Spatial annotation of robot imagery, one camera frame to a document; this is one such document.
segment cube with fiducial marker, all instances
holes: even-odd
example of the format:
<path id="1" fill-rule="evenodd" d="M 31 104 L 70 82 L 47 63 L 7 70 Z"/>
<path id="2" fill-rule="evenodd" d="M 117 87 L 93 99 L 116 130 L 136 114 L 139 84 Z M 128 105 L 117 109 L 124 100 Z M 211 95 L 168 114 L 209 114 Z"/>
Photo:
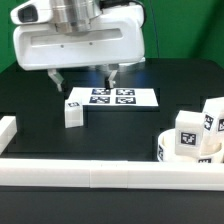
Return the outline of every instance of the cube with fiducial marker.
<path id="1" fill-rule="evenodd" d="M 202 111 L 205 114 L 203 143 L 214 145 L 224 141 L 224 97 L 207 99 Z"/>
<path id="2" fill-rule="evenodd" d="M 83 105 L 80 100 L 65 101 L 65 127 L 83 126 Z"/>
<path id="3" fill-rule="evenodd" d="M 205 114 L 181 110 L 176 118 L 175 154 L 198 158 Z"/>

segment white cube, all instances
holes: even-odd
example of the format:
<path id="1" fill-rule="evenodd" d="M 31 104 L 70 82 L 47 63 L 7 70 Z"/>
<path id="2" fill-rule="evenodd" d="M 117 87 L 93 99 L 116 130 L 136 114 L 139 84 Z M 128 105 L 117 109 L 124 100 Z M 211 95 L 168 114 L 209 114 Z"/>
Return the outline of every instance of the white cube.
<path id="1" fill-rule="evenodd" d="M 7 147 L 17 132 L 16 117 L 4 116 L 0 120 L 0 154 Z"/>
<path id="2" fill-rule="evenodd" d="M 224 141 L 224 97 L 208 99 L 203 108 L 205 131 L 203 142 L 207 145 Z"/>
<path id="3" fill-rule="evenodd" d="M 198 158 L 204 131 L 205 114 L 180 111 L 176 118 L 176 155 Z"/>
<path id="4" fill-rule="evenodd" d="M 65 127 L 83 126 L 83 105 L 80 100 L 65 101 Z"/>

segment black table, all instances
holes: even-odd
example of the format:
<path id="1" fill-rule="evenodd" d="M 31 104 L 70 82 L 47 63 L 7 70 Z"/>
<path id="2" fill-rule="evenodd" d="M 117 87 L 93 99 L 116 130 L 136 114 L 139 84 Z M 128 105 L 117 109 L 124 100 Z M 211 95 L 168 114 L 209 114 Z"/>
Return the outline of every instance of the black table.
<path id="1" fill-rule="evenodd" d="M 106 73 L 63 69 L 70 89 L 103 87 Z M 85 106 L 84 127 L 64 128 L 65 96 L 46 71 L 0 74 L 0 116 L 18 133 L 2 158 L 157 161 L 158 135 L 179 110 L 224 96 L 224 70 L 206 60 L 153 59 L 118 74 L 117 88 L 154 88 L 159 107 Z M 223 192 L 0 187 L 0 223 L 221 223 Z"/>

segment white paper sheet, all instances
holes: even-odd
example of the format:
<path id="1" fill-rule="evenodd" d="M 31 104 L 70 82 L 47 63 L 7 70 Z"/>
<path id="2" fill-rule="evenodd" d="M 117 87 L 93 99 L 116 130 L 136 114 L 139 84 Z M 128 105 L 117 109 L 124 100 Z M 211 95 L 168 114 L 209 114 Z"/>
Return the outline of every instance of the white paper sheet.
<path id="1" fill-rule="evenodd" d="M 158 106 L 153 89 L 73 88 L 69 101 L 81 100 L 83 105 L 95 106 Z"/>

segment black square marker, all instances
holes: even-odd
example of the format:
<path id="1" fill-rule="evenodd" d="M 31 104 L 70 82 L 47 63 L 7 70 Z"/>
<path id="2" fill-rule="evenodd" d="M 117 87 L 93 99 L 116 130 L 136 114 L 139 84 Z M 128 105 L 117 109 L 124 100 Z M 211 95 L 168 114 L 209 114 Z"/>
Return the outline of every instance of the black square marker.
<path id="1" fill-rule="evenodd" d="M 116 104 L 136 104 L 135 97 L 116 97 Z"/>
<path id="2" fill-rule="evenodd" d="M 79 106 L 80 106 L 79 103 L 77 103 L 77 102 L 74 102 L 74 103 L 68 103 L 68 105 L 69 105 L 70 107 L 79 107 Z"/>
<path id="3" fill-rule="evenodd" d="M 198 163 L 211 163 L 212 162 L 212 159 L 199 159 L 198 160 Z"/>
<path id="4" fill-rule="evenodd" d="M 181 132 L 181 144 L 195 146 L 196 134 Z"/>
<path id="5" fill-rule="evenodd" d="M 117 89 L 116 95 L 119 96 L 134 96 L 135 90 L 134 89 Z"/>
<path id="6" fill-rule="evenodd" d="M 218 132 L 224 131 L 224 119 L 219 120 Z"/>
<path id="7" fill-rule="evenodd" d="M 159 145 L 158 156 L 163 161 L 163 148 L 160 145 Z"/>
<path id="8" fill-rule="evenodd" d="M 212 124 L 213 124 L 214 118 L 209 116 L 208 114 L 205 115 L 205 129 L 207 129 L 208 131 L 211 130 Z"/>
<path id="9" fill-rule="evenodd" d="M 98 97 L 98 96 L 92 96 L 90 98 L 89 103 L 94 103 L 94 104 L 109 104 L 110 103 L 110 97 Z"/>
<path id="10" fill-rule="evenodd" d="M 92 95 L 110 95 L 110 89 L 93 89 Z"/>

